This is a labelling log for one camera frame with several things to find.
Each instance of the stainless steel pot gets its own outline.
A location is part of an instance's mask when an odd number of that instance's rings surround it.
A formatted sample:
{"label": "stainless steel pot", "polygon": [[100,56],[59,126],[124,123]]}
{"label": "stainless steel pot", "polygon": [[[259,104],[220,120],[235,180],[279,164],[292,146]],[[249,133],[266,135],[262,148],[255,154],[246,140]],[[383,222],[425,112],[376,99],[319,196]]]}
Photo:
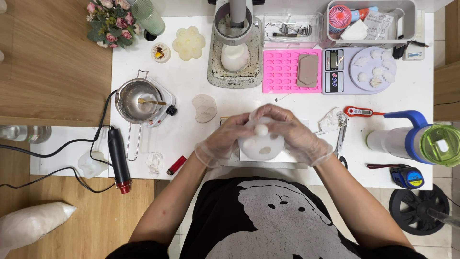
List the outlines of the stainless steel pot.
{"label": "stainless steel pot", "polygon": [[[140,78],[139,73],[145,72],[145,78]],[[161,94],[158,89],[147,80],[147,74],[149,71],[138,70],[138,77],[124,83],[118,91],[115,93],[115,107],[118,113],[128,121],[129,124],[129,136],[128,145],[126,150],[126,159],[134,161],[138,157],[139,142],[141,138],[142,125],[139,126],[139,139],[138,147],[136,150],[136,157],[131,160],[128,158],[129,154],[129,141],[131,137],[131,125],[141,124],[142,122],[148,122],[149,120],[155,120],[155,117],[159,115],[161,105],[152,103],[138,102],[139,98],[144,98],[150,101],[163,101]]]}

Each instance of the gold spoon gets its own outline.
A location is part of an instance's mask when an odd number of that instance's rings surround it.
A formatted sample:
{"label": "gold spoon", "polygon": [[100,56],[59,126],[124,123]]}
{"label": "gold spoon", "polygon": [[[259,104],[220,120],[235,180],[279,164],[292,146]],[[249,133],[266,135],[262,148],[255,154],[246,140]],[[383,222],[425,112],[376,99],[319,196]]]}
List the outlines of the gold spoon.
{"label": "gold spoon", "polygon": [[158,105],[166,105],[166,102],[146,101],[146,100],[144,100],[143,98],[139,98],[139,99],[138,99],[138,102],[139,102],[140,104],[143,104],[143,103],[145,103],[145,102],[148,102],[148,103],[153,103],[153,104],[158,104]]}

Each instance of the stand mixer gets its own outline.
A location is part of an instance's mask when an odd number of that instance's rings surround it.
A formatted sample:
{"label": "stand mixer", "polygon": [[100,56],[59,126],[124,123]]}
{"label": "stand mixer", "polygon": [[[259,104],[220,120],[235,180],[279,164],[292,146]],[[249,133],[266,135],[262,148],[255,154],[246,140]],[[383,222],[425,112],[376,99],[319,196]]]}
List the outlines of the stand mixer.
{"label": "stand mixer", "polygon": [[[252,88],[262,82],[263,58],[262,22],[253,16],[253,5],[262,5],[265,0],[208,0],[215,4],[211,47],[207,79],[223,88]],[[227,71],[220,61],[222,47],[246,43],[250,58],[246,67],[236,73]]]}

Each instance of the pink fan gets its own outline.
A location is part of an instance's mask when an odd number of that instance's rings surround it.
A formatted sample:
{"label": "pink fan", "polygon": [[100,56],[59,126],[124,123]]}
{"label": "pink fan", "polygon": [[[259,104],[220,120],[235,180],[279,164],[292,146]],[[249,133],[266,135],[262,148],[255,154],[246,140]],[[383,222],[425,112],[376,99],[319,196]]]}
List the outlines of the pink fan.
{"label": "pink fan", "polygon": [[344,5],[333,6],[329,10],[329,31],[339,32],[351,22],[351,11]]}

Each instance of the green lid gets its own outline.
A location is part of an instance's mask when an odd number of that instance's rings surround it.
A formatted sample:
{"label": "green lid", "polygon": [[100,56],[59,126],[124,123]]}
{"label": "green lid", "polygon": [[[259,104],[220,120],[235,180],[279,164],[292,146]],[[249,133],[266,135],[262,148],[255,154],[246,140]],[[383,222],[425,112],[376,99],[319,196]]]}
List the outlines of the green lid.
{"label": "green lid", "polygon": [[460,164],[460,130],[450,125],[433,124],[420,138],[420,150],[428,161],[454,167]]}

